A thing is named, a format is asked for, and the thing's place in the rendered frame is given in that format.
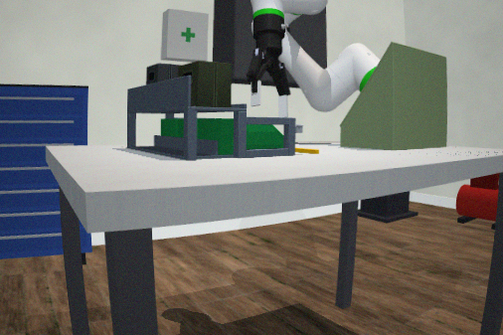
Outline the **green open bin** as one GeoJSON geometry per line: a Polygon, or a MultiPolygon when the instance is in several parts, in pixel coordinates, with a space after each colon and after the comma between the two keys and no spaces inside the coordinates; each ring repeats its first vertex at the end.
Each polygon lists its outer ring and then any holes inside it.
{"type": "MultiPolygon", "coordinates": [[[[184,118],[178,118],[178,137],[184,137],[184,118]]],[[[197,139],[198,139],[198,118],[197,118],[197,139]]]]}
{"type": "Polygon", "coordinates": [[[161,119],[161,135],[178,137],[178,118],[161,119]]]}
{"type": "MultiPolygon", "coordinates": [[[[218,140],[218,154],[234,154],[233,118],[198,118],[198,139],[218,140]]],[[[272,124],[247,124],[247,149],[283,148],[283,135],[272,124]]]]}

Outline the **yellow rail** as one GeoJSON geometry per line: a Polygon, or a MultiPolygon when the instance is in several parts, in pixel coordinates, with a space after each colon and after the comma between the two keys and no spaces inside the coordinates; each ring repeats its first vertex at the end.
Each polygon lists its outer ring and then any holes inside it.
{"type": "Polygon", "coordinates": [[[295,148],[295,152],[319,154],[318,149],[295,148]]]}

